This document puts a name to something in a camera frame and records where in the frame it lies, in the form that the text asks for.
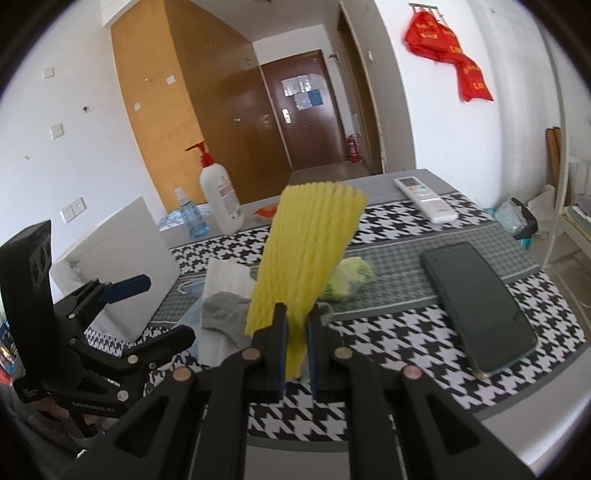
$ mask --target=air conditioner remote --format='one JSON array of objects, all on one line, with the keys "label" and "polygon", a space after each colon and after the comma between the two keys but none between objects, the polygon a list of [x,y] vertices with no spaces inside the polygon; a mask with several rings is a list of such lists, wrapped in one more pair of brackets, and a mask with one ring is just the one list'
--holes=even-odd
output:
[{"label": "air conditioner remote", "polygon": [[394,184],[421,209],[431,223],[457,220],[457,212],[418,178],[394,179]]}]

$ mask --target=clear plastic bottle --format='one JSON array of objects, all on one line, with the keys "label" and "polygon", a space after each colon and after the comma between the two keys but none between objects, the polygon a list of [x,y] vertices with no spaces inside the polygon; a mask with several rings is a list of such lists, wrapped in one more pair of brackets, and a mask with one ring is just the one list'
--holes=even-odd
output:
[{"label": "clear plastic bottle", "polygon": [[209,232],[209,227],[205,223],[199,207],[185,195],[183,189],[178,188],[174,192],[177,194],[178,202],[181,206],[180,212],[185,225],[189,229],[191,238],[197,240],[206,236]]}]

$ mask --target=fire extinguisher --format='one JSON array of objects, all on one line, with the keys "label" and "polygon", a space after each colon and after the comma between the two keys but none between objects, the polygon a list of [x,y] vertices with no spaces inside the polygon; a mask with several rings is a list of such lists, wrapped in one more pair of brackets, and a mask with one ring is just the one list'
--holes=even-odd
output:
[{"label": "fire extinguisher", "polygon": [[361,160],[359,156],[359,147],[357,145],[357,137],[355,135],[351,135],[347,138],[347,147],[349,149],[349,160],[352,163],[357,163]]}]

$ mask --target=white lotion bottle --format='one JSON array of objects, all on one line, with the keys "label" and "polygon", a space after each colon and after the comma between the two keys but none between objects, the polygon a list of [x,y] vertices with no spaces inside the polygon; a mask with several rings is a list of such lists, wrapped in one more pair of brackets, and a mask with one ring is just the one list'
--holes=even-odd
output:
[{"label": "white lotion bottle", "polygon": [[205,142],[198,143],[188,150],[197,147],[201,150],[201,164],[203,170],[199,177],[201,190],[212,210],[220,230],[225,235],[236,233],[244,225],[244,214],[240,202],[230,181],[226,169],[215,163]]}]

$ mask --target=door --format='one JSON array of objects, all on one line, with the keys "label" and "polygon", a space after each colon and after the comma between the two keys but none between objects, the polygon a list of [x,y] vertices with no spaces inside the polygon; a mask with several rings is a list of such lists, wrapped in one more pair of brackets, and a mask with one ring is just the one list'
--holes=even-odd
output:
[{"label": "door", "polygon": [[294,170],[347,160],[345,131],[321,50],[262,66]]},{"label": "door", "polygon": [[379,144],[378,119],[374,111],[369,83],[365,75],[365,67],[353,37],[353,32],[341,11],[338,24],[339,37],[343,47],[343,63],[347,68],[350,83],[355,92],[356,110],[358,111],[359,132],[358,140],[362,147],[363,162],[368,170],[376,175],[382,173],[382,154]]}]

